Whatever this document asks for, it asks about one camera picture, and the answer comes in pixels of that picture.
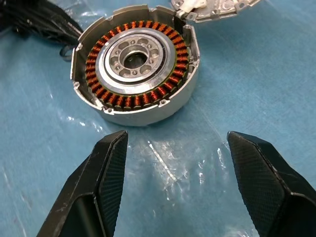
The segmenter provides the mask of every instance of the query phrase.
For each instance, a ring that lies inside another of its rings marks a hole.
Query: center hole
[[[124,60],[124,67],[129,69],[139,68],[147,61],[147,56],[144,53],[132,53]]]

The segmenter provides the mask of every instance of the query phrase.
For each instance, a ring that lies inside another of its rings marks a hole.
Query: blue surface
[[[98,0],[90,9],[111,15],[136,3],[111,1],[105,8]],[[59,46],[2,36],[0,235],[35,236],[93,145],[127,129],[116,237],[258,236],[238,192],[226,133],[272,142],[316,188],[315,13],[314,0],[270,0],[238,17],[195,25],[201,65],[191,100],[142,128],[106,122],[82,102]]]

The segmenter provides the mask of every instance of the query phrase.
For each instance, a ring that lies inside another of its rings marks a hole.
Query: copper coil
[[[150,97],[152,98],[153,102],[156,102],[157,100],[159,100],[159,96],[157,95],[157,93],[155,91],[151,91],[150,92]]]
[[[85,71],[94,71],[95,70],[95,66],[94,65],[87,65],[85,68]]]
[[[178,62],[187,62],[188,61],[188,57],[187,56],[180,56],[177,58]]]
[[[97,41],[97,45],[99,45],[99,46],[101,46],[101,47],[103,47],[104,44],[105,44],[104,41],[101,40],[101,39]]]
[[[153,24],[152,28],[153,28],[154,30],[156,30],[156,29],[158,28],[158,26],[159,26],[159,22],[155,22],[155,23]]]
[[[126,31],[127,31],[127,30],[129,29],[129,25],[128,25],[128,23],[125,23],[123,26],[124,26],[124,30],[126,30]]]
[[[104,93],[104,91],[105,91],[104,87],[101,87],[101,88],[97,89],[95,94],[97,97],[100,97]]]
[[[101,86],[102,86],[102,85],[101,85],[100,83],[98,83],[98,82],[95,83],[95,84],[93,84],[93,85],[91,86],[92,92],[93,92],[93,93],[96,92],[96,90],[99,89]]]
[[[143,94],[143,104],[150,104],[150,97],[148,96],[148,94]]]
[[[147,21],[147,23],[146,23],[146,28],[150,28],[150,26],[152,25],[152,21]]]
[[[87,79],[95,78],[96,76],[97,76],[97,75],[96,75],[95,71],[87,72],[87,73],[85,74],[85,77],[86,77]]]
[[[115,29],[116,29],[116,31],[117,31],[118,33],[121,33],[121,32],[122,32],[122,29],[120,28],[120,26],[117,26]]]
[[[116,35],[113,30],[110,30],[110,31],[109,31],[109,34],[110,34],[112,37],[114,37],[114,36]]]
[[[95,52],[100,52],[101,48],[100,48],[99,46],[96,46],[96,45],[95,45],[95,46],[92,48],[92,50],[95,51]]]
[[[110,104],[110,105],[113,105],[113,104],[115,103],[117,97],[118,97],[118,95],[113,94],[113,95],[109,98],[109,100],[108,100],[107,103]]]
[[[182,39],[180,36],[172,40],[172,42],[173,42],[174,44],[177,44],[177,43],[179,43],[179,42],[181,42],[181,41],[183,41],[183,39]]]
[[[188,51],[186,49],[180,49],[180,50],[177,50],[177,54],[178,55],[185,55],[185,54],[188,54]]]
[[[161,24],[160,27],[158,28],[158,31],[163,32],[166,27],[167,26],[165,24]]]
[[[109,40],[110,40],[110,38],[109,38],[107,35],[103,35],[103,36],[102,36],[102,39],[104,39],[104,40],[105,40],[105,42],[107,42],[107,41],[109,41]]]
[[[176,49],[180,49],[180,48],[186,48],[187,46],[184,42],[182,42],[182,43],[176,44],[175,47]]]
[[[162,95],[162,97],[167,94],[166,90],[162,88],[161,86],[157,88],[157,91],[159,92],[160,95]]]
[[[172,91],[172,89],[174,88],[174,85],[169,82],[165,82],[163,85],[165,88],[167,88],[170,91]]]
[[[92,85],[95,84],[96,82],[98,82],[98,78],[91,78],[89,80],[87,80],[88,85]]]
[[[120,96],[117,100],[117,106],[122,107],[123,103],[124,103],[124,97]]]
[[[111,96],[111,92],[107,91],[105,92],[102,96],[101,96],[101,99],[104,101],[104,102],[107,102],[108,101],[108,98]]]
[[[136,107],[139,107],[139,106],[141,106],[141,101],[140,101],[140,98],[139,98],[139,96],[138,95],[136,95],[135,97],[134,97],[134,106]]]
[[[174,70],[173,73],[179,77],[183,77],[184,73],[183,71],[181,70]]]
[[[88,58],[86,61],[87,64],[95,64],[95,59]]]
[[[139,28],[142,28],[143,26],[144,26],[144,21],[139,21],[138,27],[139,27]]]
[[[90,52],[88,57],[89,58],[96,58],[98,56],[98,53]]]
[[[176,64],[176,68],[186,69],[187,68],[187,64],[186,63],[177,63]]]
[[[175,84],[178,84],[179,81],[180,81],[180,79],[177,78],[176,76],[170,76],[170,77],[169,77],[169,81],[171,81],[171,82],[173,82],[173,83],[175,83]]]
[[[172,38],[175,38],[178,34],[178,32],[174,31],[168,37],[172,40]]]
[[[136,28],[137,27],[136,21],[133,21],[131,24],[132,24],[132,28]]]
[[[163,33],[167,36],[171,31],[173,31],[173,29],[169,26]]]
[[[131,108],[132,107],[132,97],[128,96],[125,100],[125,107]]]

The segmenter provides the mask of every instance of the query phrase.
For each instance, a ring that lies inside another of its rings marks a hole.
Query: plastic wrap
[[[144,3],[53,2],[83,28],[115,9]],[[167,0],[148,4],[170,6]],[[257,237],[238,191],[228,130],[272,142],[316,185],[316,54],[311,53],[316,37],[301,14],[287,17],[293,8],[311,16],[316,6],[262,1],[238,17],[196,24],[201,64],[192,98],[170,118],[140,128],[104,121],[77,97],[70,64],[60,59],[58,45],[14,34],[3,37],[1,236],[35,236],[93,145],[127,129],[115,237]]]

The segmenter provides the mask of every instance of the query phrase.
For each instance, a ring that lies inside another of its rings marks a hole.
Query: blue plastic sheet
[[[55,2],[84,28],[143,3]],[[226,133],[272,142],[316,187],[315,11],[313,0],[266,0],[238,17],[196,24],[201,64],[192,98],[170,118],[140,128],[106,122],[76,96],[58,45],[1,36],[1,236],[35,236],[94,144],[127,129],[115,237],[257,237]]]

